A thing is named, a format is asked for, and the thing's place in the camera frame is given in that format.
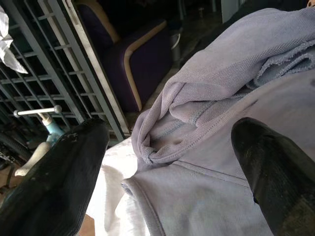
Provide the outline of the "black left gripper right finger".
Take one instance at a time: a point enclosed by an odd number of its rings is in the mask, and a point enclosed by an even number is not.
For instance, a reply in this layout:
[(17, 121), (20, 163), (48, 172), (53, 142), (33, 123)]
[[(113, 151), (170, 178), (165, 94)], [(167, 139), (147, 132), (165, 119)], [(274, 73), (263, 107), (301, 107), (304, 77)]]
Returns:
[(288, 137), (253, 118), (231, 130), (253, 199), (275, 236), (315, 234), (315, 163)]

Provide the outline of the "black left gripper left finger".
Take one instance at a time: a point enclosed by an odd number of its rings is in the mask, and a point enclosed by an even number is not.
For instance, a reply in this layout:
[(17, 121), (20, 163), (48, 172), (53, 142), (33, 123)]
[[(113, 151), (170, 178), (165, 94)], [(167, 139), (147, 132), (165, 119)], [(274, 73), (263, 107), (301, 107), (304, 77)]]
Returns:
[(4, 200), (1, 235), (76, 235), (108, 142), (105, 121), (99, 118), (86, 120), (60, 137)]

